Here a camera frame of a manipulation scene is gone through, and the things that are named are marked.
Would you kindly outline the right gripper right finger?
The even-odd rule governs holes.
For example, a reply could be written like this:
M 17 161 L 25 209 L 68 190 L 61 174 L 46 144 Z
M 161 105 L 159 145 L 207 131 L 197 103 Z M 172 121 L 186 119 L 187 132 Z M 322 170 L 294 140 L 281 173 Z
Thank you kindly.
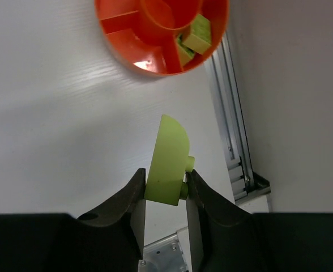
M 186 174 L 193 271 L 333 271 L 333 213 L 248 213 Z

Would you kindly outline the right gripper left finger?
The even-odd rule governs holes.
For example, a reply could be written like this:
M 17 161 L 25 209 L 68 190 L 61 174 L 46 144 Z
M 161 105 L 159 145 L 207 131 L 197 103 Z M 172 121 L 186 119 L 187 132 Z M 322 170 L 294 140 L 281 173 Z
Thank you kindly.
M 137 271 L 143 257 L 146 171 L 75 218 L 0 214 L 0 271 Z

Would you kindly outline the lime green curved lego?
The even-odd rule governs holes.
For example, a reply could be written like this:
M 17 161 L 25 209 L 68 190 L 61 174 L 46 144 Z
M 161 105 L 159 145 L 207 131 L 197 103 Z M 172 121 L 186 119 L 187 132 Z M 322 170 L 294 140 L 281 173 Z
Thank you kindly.
M 183 181 L 194 169 L 195 158 L 189 155 L 190 141 L 184 127 L 173 117 L 162 115 L 147 177 L 144 198 L 178 206 L 188 196 Z

